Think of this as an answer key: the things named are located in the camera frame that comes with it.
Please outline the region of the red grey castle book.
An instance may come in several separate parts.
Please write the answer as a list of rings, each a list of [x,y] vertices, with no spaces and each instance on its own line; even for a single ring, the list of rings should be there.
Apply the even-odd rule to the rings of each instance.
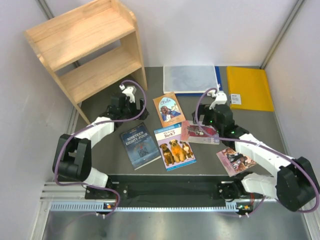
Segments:
[[[196,123],[186,120],[181,123],[180,140],[182,142],[195,144],[219,145],[220,140],[211,136],[219,136],[216,130],[212,126],[203,125],[201,121],[199,124],[206,132],[209,133],[209,135],[206,134]]]

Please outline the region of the blue Nineteen Eighty-Four book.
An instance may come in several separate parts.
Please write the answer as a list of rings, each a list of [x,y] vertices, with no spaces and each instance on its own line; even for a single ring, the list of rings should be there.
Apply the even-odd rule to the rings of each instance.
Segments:
[[[134,170],[161,158],[159,148],[144,123],[121,133],[120,139]]]

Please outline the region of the Why Do Dogs Bark book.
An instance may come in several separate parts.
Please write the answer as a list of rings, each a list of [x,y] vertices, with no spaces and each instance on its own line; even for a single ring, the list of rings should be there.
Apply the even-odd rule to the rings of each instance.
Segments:
[[[182,124],[154,130],[165,169],[172,171],[196,163],[190,144],[181,140]]]

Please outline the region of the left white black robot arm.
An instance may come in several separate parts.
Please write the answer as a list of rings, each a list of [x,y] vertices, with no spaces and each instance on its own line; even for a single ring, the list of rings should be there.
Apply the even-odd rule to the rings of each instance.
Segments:
[[[74,181],[71,185],[96,188],[98,195],[109,198],[114,187],[108,183],[107,174],[92,167],[92,148],[122,123],[146,119],[146,96],[139,100],[139,104],[140,108],[137,108],[135,94],[125,89],[111,97],[111,104],[95,121],[73,134],[61,135],[52,165],[55,183],[67,186],[58,180],[58,177],[64,177]]]

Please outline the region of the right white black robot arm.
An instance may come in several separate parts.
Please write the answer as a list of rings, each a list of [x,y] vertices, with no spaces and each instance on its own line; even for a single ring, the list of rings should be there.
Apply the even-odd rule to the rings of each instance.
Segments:
[[[248,130],[240,127],[233,119],[233,112],[227,104],[198,103],[192,114],[193,121],[213,127],[217,139],[226,147],[243,154],[269,172],[269,176],[254,172],[239,173],[235,177],[233,192],[239,198],[257,193],[276,199],[286,209],[301,212],[302,207],[315,200],[314,212],[320,205],[320,186],[310,161],[304,157],[292,158],[268,147],[257,140]]]

